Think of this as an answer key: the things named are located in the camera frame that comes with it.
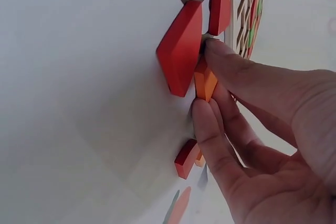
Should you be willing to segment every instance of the white wall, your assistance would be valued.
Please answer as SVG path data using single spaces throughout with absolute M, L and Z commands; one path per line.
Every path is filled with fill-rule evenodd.
M 171 199 L 195 91 L 170 95 L 155 49 L 181 7 L 0 0 L 1 223 L 131 223 Z

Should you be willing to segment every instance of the green block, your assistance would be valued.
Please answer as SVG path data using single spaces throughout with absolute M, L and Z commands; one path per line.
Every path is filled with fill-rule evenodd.
M 252 41 L 253 41 L 255 30 L 256 30 L 256 21 L 254 21 L 253 27 L 250 30 L 250 33 L 249 33 L 249 36 L 248 36 L 248 48 L 250 48 L 251 45 L 252 45 Z
M 263 10 L 263 0 L 259 0 L 258 8 L 257 8 L 257 15 L 258 16 L 261 14 L 262 10 Z

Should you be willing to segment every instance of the wooden block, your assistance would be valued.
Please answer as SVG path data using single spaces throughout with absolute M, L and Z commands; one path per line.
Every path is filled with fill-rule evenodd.
M 202 57 L 195 69 L 196 96 L 209 101 L 217 85 L 217 78 L 208 68 L 205 58 Z
M 255 29 L 256 29 L 256 22 L 253 23 L 252 29 L 249 32 L 249 36 L 248 36 L 248 44 L 247 47 L 250 48 L 252 46 L 252 42 L 253 42 L 253 38 L 254 38 L 254 33 L 255 33 Z
M 159 44 L 156 54 L 172 94 L 184 97 L 198 62 L 202 3 L 188 1 Z
M 209 33 L 218 36 L 229 26 L 231 19 L 230 0 L 211 0 Z
M 195 160 L 195 165 L 197 165 L 198 167 L 203 167 L 204 164 L 205 164 L 205 159 L 204 159 L 203 153 L 200 151 L 200 153 L 198 154 Z
M 251 5 L 251 17 L 250 17 L 250 29 L 252 28 L 252 25 L 256 19 L 257 16 L 257 6 L 258 6 L 258 0 L 253 0 Z
M 190 139 L 182 147 L 175 159 L 175 167 L 180 178 L 187 179 L 200 152 L 195 139 Z

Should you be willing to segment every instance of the red wooden block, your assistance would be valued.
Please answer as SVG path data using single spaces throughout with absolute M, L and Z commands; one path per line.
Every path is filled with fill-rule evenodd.
M 180 178 L 188 178 L 199 152 L 200 149 L 195 139 L 188 140 L 182 147 L 175 159 L 176 171 Z
M 172 94 L 186 95 L 197 65 L 201 39 L 202 2 L 188 1 L 156 50 Z
M 230 0 L 211 0 L 209 33 L 218 36 L 229 26 L 231 19 Z
M 251 5 L 250 29 L 252 29 L 254 20 L 257 15 L 257 6 L 258 6 L 257 0 L 253 0 L 252 5 Z

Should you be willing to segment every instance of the hand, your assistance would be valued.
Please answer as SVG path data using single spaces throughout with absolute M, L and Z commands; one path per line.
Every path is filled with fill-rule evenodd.
M 217 40 L 205 57 L 219 83 L 194 101 L 194 129 L 235 223 L 336 222 L 336 73 L 264 66 Z M 297 152 L 266 147 L 228 90 Z

